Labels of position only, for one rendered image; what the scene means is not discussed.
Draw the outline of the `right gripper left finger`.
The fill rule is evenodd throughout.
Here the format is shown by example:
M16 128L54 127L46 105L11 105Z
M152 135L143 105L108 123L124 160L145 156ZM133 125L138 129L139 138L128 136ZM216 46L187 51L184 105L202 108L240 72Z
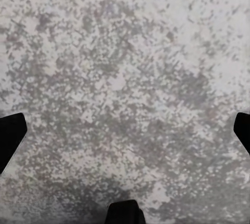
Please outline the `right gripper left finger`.
M27 124L23 113L0 118L0 175L26 133Z

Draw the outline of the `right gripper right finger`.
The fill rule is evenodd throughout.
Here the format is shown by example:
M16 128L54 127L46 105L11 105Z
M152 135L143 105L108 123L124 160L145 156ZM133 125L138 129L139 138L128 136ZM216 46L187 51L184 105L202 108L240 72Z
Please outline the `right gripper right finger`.
M250 154L250 115L238 113L233 130Z

